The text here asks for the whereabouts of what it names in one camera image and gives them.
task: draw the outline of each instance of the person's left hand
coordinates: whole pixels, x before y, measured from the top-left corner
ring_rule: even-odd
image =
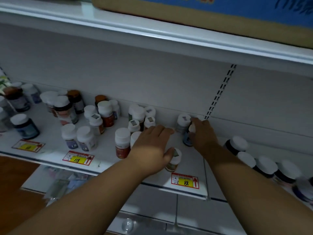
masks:
[[[145,177],[161,171],[173,158],[174,148],[164,153],[173,133],[173,129],[162,125],[151,126],[140,134],[127,158],[138,166]]]

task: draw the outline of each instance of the person's right hand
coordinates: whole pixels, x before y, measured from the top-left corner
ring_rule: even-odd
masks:
[[[189,133],[189,137],[194,148],[200,153],[205,153],[208,146],[218,144],[217,137],[208,120],[201,121],[198,118],[192,118],[191,121],[196,127],[196,133]]]

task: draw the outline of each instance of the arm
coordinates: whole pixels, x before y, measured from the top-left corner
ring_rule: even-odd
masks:
[[[210,123],[192,119],[194,147],[209,163],[247,234],[312,234],[313,212],[217,143]]]
[[[174,148],[164,151],[173,133],[161,125],[145,130],[126,159],[41,210],[10,235],[103,235],[143,179],[170,162]]]

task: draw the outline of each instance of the hand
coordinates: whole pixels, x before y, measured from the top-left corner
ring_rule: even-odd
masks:
[[[140,134],[127,158],[139,166],[145,177],[156,174],[173,158],[174,148],[164,153],[173,133],[174,130],[162,125],[151,126]]]
[[[194,148],[203,155],[208,145],[218,144],[217,137],[208,120],[192,118],[191,121],[196,127],[196,133],[189,133],[189,137]]]

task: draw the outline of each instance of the cardboard box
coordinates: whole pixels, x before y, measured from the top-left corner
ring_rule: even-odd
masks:
[[[92,0],[95,7],[313,49],[313,0]]]

